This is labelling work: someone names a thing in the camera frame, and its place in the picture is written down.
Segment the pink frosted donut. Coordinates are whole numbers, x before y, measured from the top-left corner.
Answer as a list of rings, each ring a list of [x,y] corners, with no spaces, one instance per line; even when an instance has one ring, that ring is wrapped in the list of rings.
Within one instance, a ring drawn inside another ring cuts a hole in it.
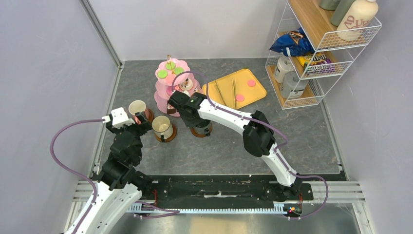
[[[168,97],[170,97],[173,93],[174,93],[174,88],[172,86],[169,86],[166,88],[166,93],[168,95]]]

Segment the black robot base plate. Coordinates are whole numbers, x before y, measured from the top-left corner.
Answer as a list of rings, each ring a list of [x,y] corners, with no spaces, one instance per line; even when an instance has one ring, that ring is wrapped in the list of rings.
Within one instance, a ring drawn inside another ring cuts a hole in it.
[[[141,200],[164,209],[258,209],[312,201],[311,185],[284,187],[274,175],[152,175]]]

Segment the brown saucer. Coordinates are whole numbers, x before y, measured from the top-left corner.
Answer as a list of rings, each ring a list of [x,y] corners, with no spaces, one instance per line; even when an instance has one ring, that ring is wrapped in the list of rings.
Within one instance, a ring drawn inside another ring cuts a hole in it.
[[[166,138],[166,139],[165,139],[163,135],[161,135],[161,137],[159,137],[158,135],[155,135],[155,138],[156,138],[159,142],[168,143],[168,142],[174,140],[175,137],[176,137],[176,135],[177,135],[177,127],[176,127],[175,124],[172,124],[172,135],[171,135],[169,138]]]
[[[150,123],[152,123],[153,122],[153,120],[154,120],[154,113],[153,113],[153,111],[151,110],[151,109],[147,109],[147,118],[148,118],[148,121],[150,122]]]
[[[213,129],[213,126],[212,124],[210,124],[207,127],[194,126],[190,128],[190,131],[195,137],[203,138],[203,137],[209,137],[211,135],[212,129]]]

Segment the dark green cup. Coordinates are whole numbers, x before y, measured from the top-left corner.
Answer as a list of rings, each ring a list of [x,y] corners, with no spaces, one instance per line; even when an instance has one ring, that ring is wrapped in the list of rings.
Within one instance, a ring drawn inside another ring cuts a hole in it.
[[[199,124],[197,124],[195,126],[196,127],[207,127],[210,124],[212,124],[210,120],[202,120]]]

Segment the chocolate cake slice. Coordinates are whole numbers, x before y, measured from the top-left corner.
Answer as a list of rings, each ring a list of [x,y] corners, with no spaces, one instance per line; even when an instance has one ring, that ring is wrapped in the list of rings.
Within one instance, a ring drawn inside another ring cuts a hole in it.
[[[172,114],[176,113],[176,111],[177,110],[172,105],[167,104],[167,114],[172,115]]]

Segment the beige mug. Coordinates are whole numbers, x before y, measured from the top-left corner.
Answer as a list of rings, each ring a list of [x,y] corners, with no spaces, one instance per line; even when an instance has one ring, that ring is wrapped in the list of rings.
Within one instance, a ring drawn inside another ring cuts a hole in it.
[[[155,135],[169,138],[172,135],[172,123],[167,116],[157,116],[152,122],[152,129]]]

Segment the metal serving tongs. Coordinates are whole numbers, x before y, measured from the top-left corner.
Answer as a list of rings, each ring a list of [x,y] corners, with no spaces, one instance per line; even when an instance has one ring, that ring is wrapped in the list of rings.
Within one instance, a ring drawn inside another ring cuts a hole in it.
[[[232,109],[237,109],[236,89],[233,81],[230,80],[216,80],[216,89],[223,105]]]

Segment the beige cup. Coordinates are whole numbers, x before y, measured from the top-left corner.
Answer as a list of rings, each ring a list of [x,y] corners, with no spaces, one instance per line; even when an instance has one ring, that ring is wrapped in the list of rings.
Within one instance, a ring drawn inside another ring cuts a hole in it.
[[[141,124],[142,121],[136,116],[136,113],[144,113],[146,119],[149,119],[150,117],[149,109],[147,108],[146,103],[142,100],[135,100],[131,102],[129,104],[128,111],[137,124]]]

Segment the white chocolate-drizzle donut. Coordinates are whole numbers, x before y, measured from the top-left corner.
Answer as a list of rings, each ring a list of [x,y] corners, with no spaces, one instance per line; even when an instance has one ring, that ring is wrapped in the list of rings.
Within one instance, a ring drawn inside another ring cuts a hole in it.
[[[187,78],[184,82],[179,84],[179,89],[181,92],[191,95],[191,90],[194,88],[193,81]]]

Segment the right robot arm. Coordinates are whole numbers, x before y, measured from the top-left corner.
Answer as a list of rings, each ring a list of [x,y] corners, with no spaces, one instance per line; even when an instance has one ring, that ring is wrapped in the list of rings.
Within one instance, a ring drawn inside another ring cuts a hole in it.
[[[280,153],[275,131],[264,113],[237,111],[210,100],[204,94],[188,96],[179,91],[171,95],[168,104],[177,110],[187,127],[201,130],[205,136],[210,135],[212,122],[242,135],[245,150],[267,164],[281,186],[282,195],[286,199],[294,199],[300,194],[302,179]]]

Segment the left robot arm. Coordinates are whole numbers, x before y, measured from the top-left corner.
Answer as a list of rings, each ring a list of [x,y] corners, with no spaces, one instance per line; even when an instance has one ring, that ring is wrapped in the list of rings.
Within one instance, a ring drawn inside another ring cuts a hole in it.
[[[152,130],[145,112],[128,115],[118,108],[102,117],[115,135],[108,159],[93,176],[93,191],[68,234],[108,234],[137,200],[152,195],[151,179],[135,169],[142,160],[140,137]]]

